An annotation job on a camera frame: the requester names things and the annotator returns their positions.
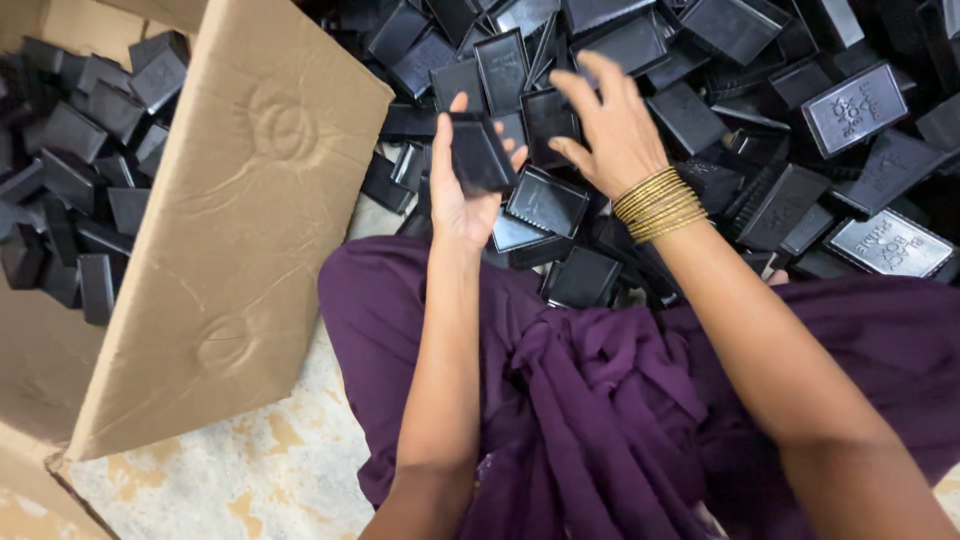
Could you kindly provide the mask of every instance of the right hand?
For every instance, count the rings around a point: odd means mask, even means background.
[[[580,115],[593,153],[568,137],[553,137],[550,148],[580,168],[612,201],[669,166],[657,127],[643,105],[636,82],[603,55],[583,51],[577,63],[600,83],[603,104],[583,77],[554,70],[550,82]]]

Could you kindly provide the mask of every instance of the forearm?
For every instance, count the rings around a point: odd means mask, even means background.
[[[898,439],[803,323],[707,221],[654,245],[737,395],[781,444]]]
[[[437,240],[427,264],[420,354],[396,467],[472,474],[480,436],[480,254]]]

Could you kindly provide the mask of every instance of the cardboard box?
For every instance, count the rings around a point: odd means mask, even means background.
[[[109,3],[0,0],[6,50],[26,34],[129,65],[150,24],[199,30],[109,328],[0,280],[0,450],[47,468],[287,395],[393,98],[289,0]]]

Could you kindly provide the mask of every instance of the floor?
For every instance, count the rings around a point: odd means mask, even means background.
[[[361,195],[349,238],[401,221]],[[62,473],[123,540],[355,540],[372,516],[355,475],[368,455],[321,322],[290,398]],[[960,528],[960,467],[936,493]]]

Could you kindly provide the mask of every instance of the purple fabric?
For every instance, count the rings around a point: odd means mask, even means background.
[[[416,238],[350,242],[319,279],[374,506],[393,480],[428,251]],[[481,269],[486,457],[461,538],[709,538],[698,502],[734,539],[815,538],[691,309],[554,309],[539,284]],[[960,291],[862,277],[777,292],[938,481],[960,459]]]

